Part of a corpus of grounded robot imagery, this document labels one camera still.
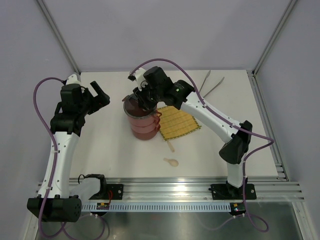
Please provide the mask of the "red steel bowl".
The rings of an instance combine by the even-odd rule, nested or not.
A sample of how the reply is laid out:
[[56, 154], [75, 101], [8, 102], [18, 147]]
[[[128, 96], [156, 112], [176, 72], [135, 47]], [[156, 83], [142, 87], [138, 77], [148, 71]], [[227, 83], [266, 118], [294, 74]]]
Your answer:
[[142, 140], [142, 141], [147, 141], [147, 140], [151, 140], [152, 138], [154, 138], [158, 131], [156, 129], [148, 132], [148, 133], [139, 133], [139, 132], [136, 132], [134, 130], [131, 130], [132, 134], [139, 140]]
[[136, 133], [146, 134], [146, 133], [152, 132], [153, 130], [158, 131], [160, 129], [160, 125], [156, 122], [153, 122], [147, 126], [136, 126], [131, 124], [130, 128]]
[[157, 114], [151, 114], [143, 117], [133, 117], [128, 115], [127, 119], [131, 125], [134, 125], [137, 127], [145, 127], [153, 123], [160, 122], [160, 117]]

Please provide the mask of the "metal tongs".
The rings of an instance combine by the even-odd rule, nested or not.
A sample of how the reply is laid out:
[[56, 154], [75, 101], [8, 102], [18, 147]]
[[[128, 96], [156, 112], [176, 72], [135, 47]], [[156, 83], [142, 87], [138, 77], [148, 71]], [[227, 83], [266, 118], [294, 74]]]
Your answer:
[[201, 86], [200, 86], [200, 94], [203, 98], [206, 98], [208, 97], [216, 88], [218, 88], [222, 83], [223, 81], [225, 80], [225, 77], [215, 77], [215, 76], [212, 76], [212, 71], [209, 70], [202, 83], [201, 83]]

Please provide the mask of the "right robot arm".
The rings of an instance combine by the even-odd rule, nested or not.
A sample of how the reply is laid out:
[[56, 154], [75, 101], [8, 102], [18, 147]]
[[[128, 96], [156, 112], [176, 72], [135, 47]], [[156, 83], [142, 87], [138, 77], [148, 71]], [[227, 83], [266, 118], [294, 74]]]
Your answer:
[[243, 197], [246, 177], [243, 176], [243, 157], [249, 150], [253, 126], [249, 121], [239, 122], [207, 104], [197, 95], [194, 86], [180, 79], [173, 82], [164, 70], [154, 66], [149, 70], [139, 68], [128, 79], [137, 83], [133, 93], [138, 105], [151, 110], [160, 102], [190, 114], [211, 129], [223, 141], [219, 156], [226, 162], [227, 180], [216, 193], [223, 200]]

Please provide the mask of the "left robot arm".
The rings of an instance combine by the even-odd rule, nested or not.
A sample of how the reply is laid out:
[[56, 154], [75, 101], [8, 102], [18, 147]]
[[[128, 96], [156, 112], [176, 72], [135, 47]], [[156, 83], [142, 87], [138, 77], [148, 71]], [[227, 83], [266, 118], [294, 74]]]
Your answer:
[[82, 204], [91, 197], [110, 196], [102, 174], [87, 174], [83, 182], [69, 189], [72, 160], [79, 142], [85, 117], [110, 103], [110, 97], [96, 81], [90, 83], [97, 93], [93, 96], [79, 81], [63, 81], [61, 100], [45, 128], [51, 138], [50, 155], [37, 197], [29, 198], [27, 209], [43, 222], [71, 222], [80, 218]]

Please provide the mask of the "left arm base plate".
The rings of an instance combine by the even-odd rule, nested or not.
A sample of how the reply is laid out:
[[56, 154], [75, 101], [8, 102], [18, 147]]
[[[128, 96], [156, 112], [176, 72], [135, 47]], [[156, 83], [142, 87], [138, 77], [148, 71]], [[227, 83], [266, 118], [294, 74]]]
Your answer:
[[109, 184], [101, 186], [99, 191], [93, 194], [89, 200], [122, 200], [124, 192], [123, 184]]

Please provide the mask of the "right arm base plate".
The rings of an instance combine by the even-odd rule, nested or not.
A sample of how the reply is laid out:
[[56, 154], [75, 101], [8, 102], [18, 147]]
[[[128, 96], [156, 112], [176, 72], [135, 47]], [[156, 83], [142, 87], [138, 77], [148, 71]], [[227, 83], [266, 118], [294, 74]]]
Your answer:
[[255, 185], [246, 183], [245, 185], [236, 188], [228, 183], [214, 183], [209, 189], [213, 200], [256, 200], [257, 194]]

